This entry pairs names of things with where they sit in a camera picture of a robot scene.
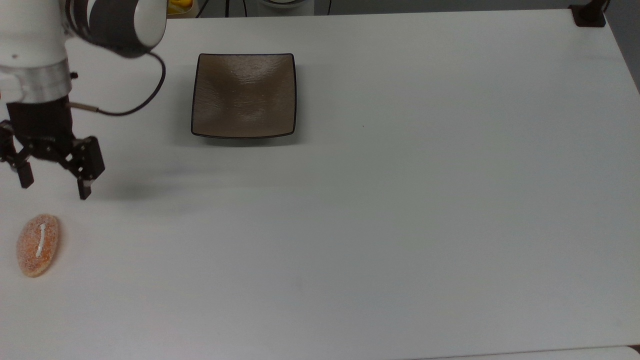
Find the brown square plate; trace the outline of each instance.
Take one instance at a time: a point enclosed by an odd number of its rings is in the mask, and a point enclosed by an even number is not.
[[[191,133],[272,138],[296,128],[293,54],[200,54]]]

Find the robotic arm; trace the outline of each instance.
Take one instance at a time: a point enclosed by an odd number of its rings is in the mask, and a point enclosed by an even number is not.
[[[2,0],[0,1],[0,102],[9,120],[0,122],[0,162],[33,184],[28,159],[55,161],[77,179],[81,199],[104,171],[98,139],[76,138],[68,94],[71,80],[65,41],[78,36],[126,58],[151,53],[166,25],[166,0]],[[22,145],[18,152],[13,138]]]

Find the orange sugared candy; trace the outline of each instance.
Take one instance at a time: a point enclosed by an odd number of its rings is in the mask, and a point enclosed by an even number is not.
[[[49,267],[59,235],[58,219],[52,215],[38,215],[24,226],[16,246],[18,265],[24,275],[38,277]]]

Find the white table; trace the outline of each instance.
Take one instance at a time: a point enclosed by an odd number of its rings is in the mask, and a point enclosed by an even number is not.
[[[68,43],[71,98],[159,67]],[[568,10],[170,20],[107,170],[0,168],[3,359],[390,360],[640,343],[640,97]],[[199,53],[295,55],[298,126],[190,134]],[[63,226],[24,277],[22,226]]]

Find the gray wall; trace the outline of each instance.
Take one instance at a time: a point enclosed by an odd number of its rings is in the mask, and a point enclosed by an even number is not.
[[[245,0],[249,16],[257,15],[257,0]],[[332,0],[331,15],[365,13],[459,12],[487,10],[566,9],[588,0]],[[210,0],[203,17],[224,16],[225,0]],[[316,0],[316,15],[326,15],[329,0]],[[230,16],[244,16],[242,0],[230,0]],[[611,0],[607,20],[640,84],[640,0]]]

